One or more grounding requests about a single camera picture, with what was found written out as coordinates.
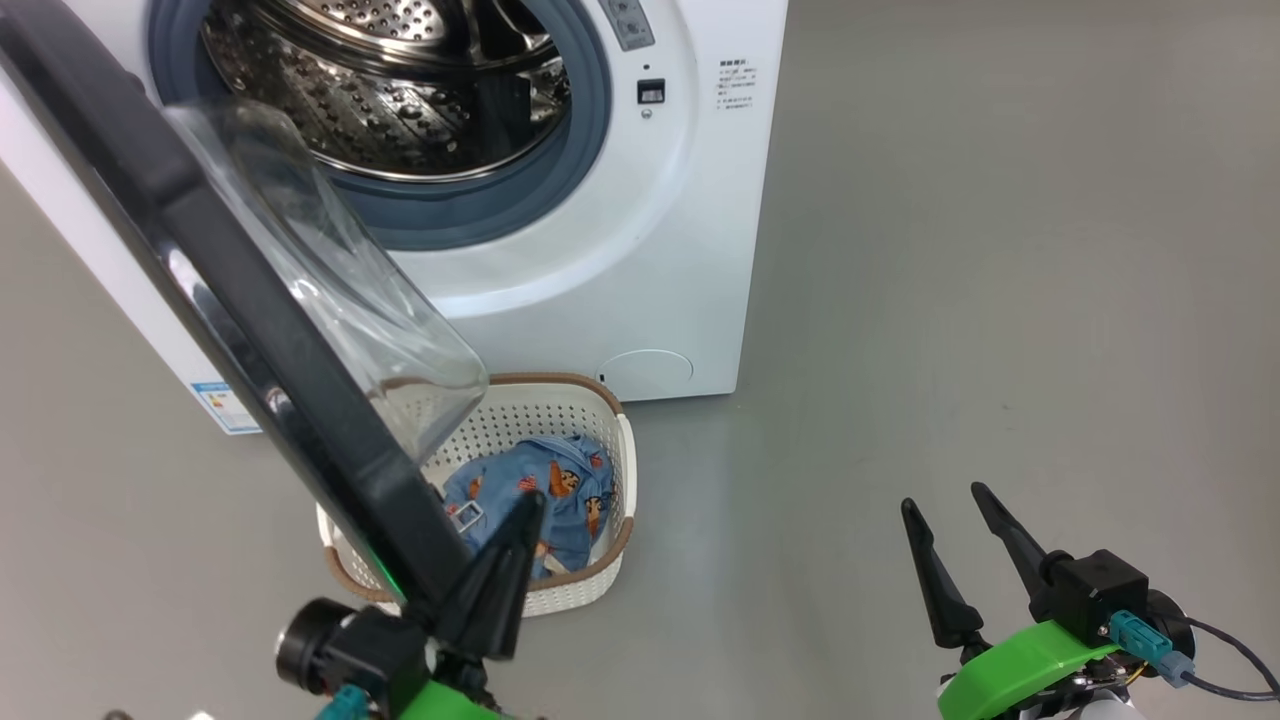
floor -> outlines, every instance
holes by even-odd
[[[527,623],[499,696],[934,717],[956,653],[902,497],[988,638],[1029,621],[974,480],[1280,664],[1280,5],[792,0],[787,33],[741,388],[630,409],[622,575]],[[0,217],[0,715],[311,716],[270,660],[340,596],[302,486],[212,428],[6,173]],[[1262,685],[1216,644],[1199,669]]]

black cable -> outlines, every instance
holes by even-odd
[[[1242,691],[1233,691],[1230,688],[1224,688],[1222,685],[1215,685],[1213,683],[1210,683],[1207,680],[1201,680],[1199,678],[1192,675],[1190,673],[1183,673],[1183,679],[1204,692],[1231,700],[1243,700],[1244,702],[1271,702],[1280,700],[1280,694],[1276,693],[1247,693]]]
[[[1245,646],[1243,642],[1240,642],[1239,639],[1236,639],[1230,633],[1220,630],[1220,629],[1215,628],[1213,625],[1210,625],[1208,623],[1202,623],[1202,621],[1199,621],[1199,620],[1197,620],[1194,618],[1179,618],[1178,615],[1170,615],[1167,612],[1153,612],[1153,611],[1149,611],[1149,610],[1148,610],[1148,614],[1153,615],[1153,616],[1157,616],[1157,618],[1164,618],[1165,620],[1172,620],[1175,623],[1185,623],[1185,624],[1188,624],[1188,625],[1190,625],[1193,628],[1199,628],[1201,630],[1204,630],[1206,633],[1216,637],[1217,639],[1220,639],[1220,641],[1230,644],[1231,647],[1234,647],[1235,650],[1238,650],[1240,652],[1240,655],[1243,655],[1244,659],[1248,660],[1249,664],[1253,665],[1254,669],[1257,669],[1258,673],[1262,674],[1262,678],[1267,682],[1267,685],[1271,687],[1271,692],[1270,693],[1251,693],[1251,692],[1243,692],[1243,691],[1233,691],[1233,689],[1224,688],[1221,685],[1215,685],[1213,683],[1202,680],[1202,679],[1199,679],[1196,675],[1192,675],[1189,673],[1183,673],[1183,678],[1188,683],[1196,685],[1197,688],[1201,688],[1202,691],[1206,691],[1206,692],[1210,692],[1210,693],[1213,693],[1213,694],[1221,696],[1221,697],[1230,697],[1231,700],[1243,700],[1243,701],[1248,701],[1248,702],[1280,701],[1280,680],[1276,679],[1275,673],[1272,673],[1271,669],[1267,667],[1267,664],[1263,662],[1262,659],[1258,657],[1258,655],[1256,652],[1253,652],[1252,650],[1249,650],[1248,646]]]

perforated basket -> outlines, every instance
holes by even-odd
[[[420,413],[425,398],[421,388],[412,383],[396,387],[388,391],[387,400]],[[585,569],[530,583],[525,597],[526,618],[595,602],[618,577],[636,511],[635,439],[622,405],[604,386],[581,375],[495,375],[480,406],[422,465],[424,480],[443,488],[456,469],[475,457],[503,452],[530,437],[575,433],[594,438],[609,454],[613,509]],[[325,560],[334,578],[360,597],[394,610],[392,594],[383,589],[378,574],[352,550],[319,505],[316,515]]]

clothes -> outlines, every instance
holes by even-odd
[[[613,464],[589,437],[530,438],[507,452],[477,457],[444,483],[444,503],[451,518],[470,523],[462,539],[477,551],[521,493],[530,491],[547,496],[532,577],[586,568],[613,505]]]

stainless steel drum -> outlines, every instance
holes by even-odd
[[[550,37],[518,0],[214,0],[202,36],[237,95],[311,151],[398,182],[488,174],[570,108]]]

